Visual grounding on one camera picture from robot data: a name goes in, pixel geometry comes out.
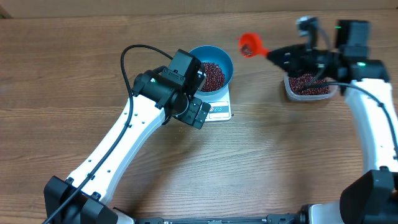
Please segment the beige wall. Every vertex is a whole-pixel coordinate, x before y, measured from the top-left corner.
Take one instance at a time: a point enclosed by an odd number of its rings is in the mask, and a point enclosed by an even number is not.
[[[0,0],[14,18],[395,9],[397,0]]]

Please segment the white scale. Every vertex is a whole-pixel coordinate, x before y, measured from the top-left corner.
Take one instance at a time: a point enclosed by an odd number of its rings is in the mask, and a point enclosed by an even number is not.
[[[219,93],[209,96],[204,96],[197,92],[195,97],[211,105],[205,122],[229,121],[231,119],[232,115],[231,101],[229,99],[229,86],[224,87]]]

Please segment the orange scoop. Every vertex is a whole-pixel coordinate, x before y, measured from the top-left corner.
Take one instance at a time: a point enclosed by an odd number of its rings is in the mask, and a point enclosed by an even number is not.
[[[245,33],[239,38],[239,49],[244,57],[250,58],[256,55],[267,56],[269,49],[262,47],[262,40],[258,34]]]

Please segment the white arm casing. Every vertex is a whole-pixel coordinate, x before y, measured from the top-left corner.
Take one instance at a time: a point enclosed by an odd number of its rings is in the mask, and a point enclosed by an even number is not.
[[[361,82],[352,81],[352,85],[372,93],[384,103],[394,129],[398,119],[392,100],[392,87],[384,80],[364,78]],[[344,92],[345,102],[354,116],[357,136],[361,141],[363,152],[363,174],[369,170],[378,170],[386,166],[391,172],[398,172],[398,161],[392,142],[390,126],[383,110],[363,92],[347,88]],[[340,202],[312,205],[309,210],[310,224],[344,224],[340,215]]]
[[[82,189],[87,195],[97,192],[101,195],[100,202],[107,205],[112,200],[113,193],[120,178],[128,165],[137,154],[145,140],[162,125],[165,119],[164,109],[155,107],[155,102],[139,95],[133,97],[134,106],[130,128],[124,133],[119,144],[95,173],[94,179],[89,181]],[[107,133],[94,152],[68,177],[73,178],[72,185],[78,187],[95,165],[106,154],[127,121],[130,102],[111,130]]]

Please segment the wooden surface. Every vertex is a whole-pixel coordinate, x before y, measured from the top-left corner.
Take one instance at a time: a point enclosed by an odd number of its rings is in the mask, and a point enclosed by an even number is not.
[[[396,0],[0,0],[13,18],[395,9]]]
[[[398,88],[396,10],[1,20],[0,223],[41,223],[47,181],[64,179],[109,131],[127,100],[119,58],[130,44],[172,55],[205,44],[225,49],[234,62],[234,116],[201,130],[176,120],[158,129],[110,207],[134,217],[253,217],[337,200],[361,175],[342,97],[289,102],[281,71],[237,50],[247,31],[271,48],[303,42],[295,20],[307,14],[332,39],[335,19],[370,20],[371,58],[384,61]],[[168,64],[145,49],[126,56],[130,80]]]

